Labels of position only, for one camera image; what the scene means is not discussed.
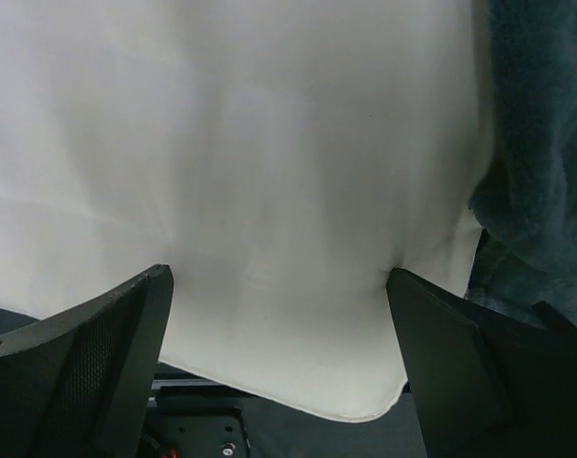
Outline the grey fleece zebra-lined pillowcase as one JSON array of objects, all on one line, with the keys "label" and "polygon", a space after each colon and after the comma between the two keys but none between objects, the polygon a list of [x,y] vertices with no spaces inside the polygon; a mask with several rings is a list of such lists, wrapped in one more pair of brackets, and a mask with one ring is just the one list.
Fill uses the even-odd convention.
[{"label": "grey fleece zebra-lined pillowcase", "polygon": [[495,153],[469,206],[483,234],[470,301],[577,326],[577,1],[492,1]]}]

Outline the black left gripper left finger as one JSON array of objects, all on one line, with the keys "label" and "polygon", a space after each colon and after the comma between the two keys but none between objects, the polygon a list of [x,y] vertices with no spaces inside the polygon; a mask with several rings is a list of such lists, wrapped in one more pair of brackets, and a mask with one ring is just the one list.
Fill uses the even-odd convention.
[{"label": "black left gripper left finger", "polygon": [[158,264],[0,335],[0,458],[134,457],[173,291]]}]

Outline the cream rectangular pillow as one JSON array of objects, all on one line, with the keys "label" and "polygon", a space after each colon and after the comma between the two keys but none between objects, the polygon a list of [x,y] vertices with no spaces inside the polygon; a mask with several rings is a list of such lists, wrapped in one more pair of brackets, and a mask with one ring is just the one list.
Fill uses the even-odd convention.
[{"label": "cream rectangular pillow", "polygon": [[462,295],[485,1],[0,1],[0,308],[157,263],[160,358],[329,420],[406,381],[385,284]]}]

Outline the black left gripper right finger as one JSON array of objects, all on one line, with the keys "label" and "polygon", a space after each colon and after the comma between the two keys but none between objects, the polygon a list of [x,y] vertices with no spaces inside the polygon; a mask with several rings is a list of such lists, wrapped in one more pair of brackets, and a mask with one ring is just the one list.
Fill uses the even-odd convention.
[{"label": "black left gripper right finger", "polygon": [[577,327],[541,327],[458,298],[403,269],[386,291],[431,457],[577,457]]}]

